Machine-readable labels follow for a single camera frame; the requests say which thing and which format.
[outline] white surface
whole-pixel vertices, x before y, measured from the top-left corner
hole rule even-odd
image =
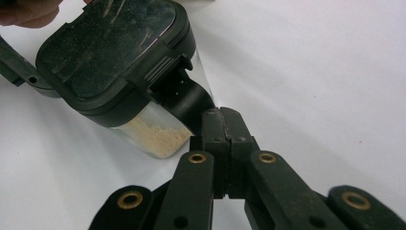
[[[315,191],[350,184],[406,219],[404,1],[181,2],[217,105],[241,112],[263,150]],[[0,33],[34,61],[81,6],[64,1],[42,30]],[[157,188],[181,155],[149,158],[63,100],[3,79],[0,109],[0,229],[86,229],[110,194]],[[242,204],[216,201],[214,230],[249,229]]]

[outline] clear plastic container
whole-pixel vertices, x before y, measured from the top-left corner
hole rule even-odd
[[[191,59],[193,70],[189,77],[199,83],[211,96],[197,51]],[[174,155],[192,136],[192,133],[161,105],[150,102],[134,119],[113,128],[136,148],[154,158]]]

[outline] white table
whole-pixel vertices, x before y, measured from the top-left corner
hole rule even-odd
[[[263,150],[323,195],[353,185],[406,219],[404,1],[181,3],[216,104],[239,111]],[[34,62],[82,6],[64,1],[52,25],[0,33]],[[4,79],[0,109],[0,229],[86,229],[119,188],[169,180],[182,153],[149,158],[63,100]],[[214,202],[214,229],[249,228],[243,201]]]

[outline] brass insert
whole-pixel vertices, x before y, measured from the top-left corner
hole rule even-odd
[[[263,163],[274,163],[277,161],[277,158],[271,153],[261,153],[259,155],[259,160]]]
[[[362,195],[355,192],[344,192],[341,194],[341,198],[352,208],[359,210],[371,209],[371,203]]]
[[[203,163],[206,161],[206,156],[203,154],[196,153],[196,154],[189,156],[189,161],[194,164]]]
[[[143,195],[138,191],[128,191],[117,200],[117,205],[122,209],[136,208],[143,202]]]

